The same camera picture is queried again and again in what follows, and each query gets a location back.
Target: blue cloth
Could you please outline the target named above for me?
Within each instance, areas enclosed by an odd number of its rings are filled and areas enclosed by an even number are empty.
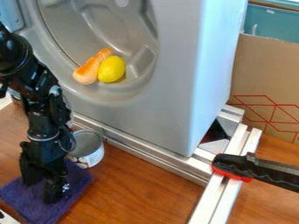
[[[70,206],[79,198],[92,180],[91,175],[76,164],[68,162],[67,168],[71,188],[68,194],[57,203],[47,205],[42,202],[45,181],[27,187],[23,185],[21,178],[16,178],[0,188],[0,198],[29,223],[56,223],[70,209]]]

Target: lemon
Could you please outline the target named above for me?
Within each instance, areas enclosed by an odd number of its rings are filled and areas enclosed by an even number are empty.
[[[126,65],[122,58],[110,56],[101,62],[98,79],[102,82],[113,82],[119,80],[125,73]]]

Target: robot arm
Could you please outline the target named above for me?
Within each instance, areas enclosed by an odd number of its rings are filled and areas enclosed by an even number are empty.
[[[66,125],[71,111],[58,80],[36,59],[28,41],[10,33],[1,22],[0,83],[0,98],[8,88],[20,93],[29,120],[30,141],[20,144],[23,182],[31,186],[45,178],[44,202],[56,202],[70,187],[64,157],[75,147],[73,132]]]

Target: tin can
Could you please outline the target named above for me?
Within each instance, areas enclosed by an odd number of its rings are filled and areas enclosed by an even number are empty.
[[[104,157],[104,143],[101,135],[91,129],[82,129],[75,131],[73,136],[77,145],[67,157],[83,169],[100,163]]]

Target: toy washing machine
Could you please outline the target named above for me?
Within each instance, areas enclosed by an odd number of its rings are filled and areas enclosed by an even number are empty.
[[[224,193],[222,178],[206,163],[216,152],[205,144],[203,152],[198,144],[217,117],[233,129],[232,141],[218,141],[225,152],[233,153],[244,138],[258,141],[260,132],[249,135],[240,123],[243,112],[225,106],[246,5],[246,0],[2,0],[0,19],[25,36],[58,77],[77,125],[102,131],[111,144],[199,184],[210,181],[213,187],[206,191]],[[76,82],[74,69],[104,47],[125,59],[125,79]],[[229,199],[222,205],[209,197],[198,204],[199,223],[230,208]],[[203,206],[208,200],[214,206]]]

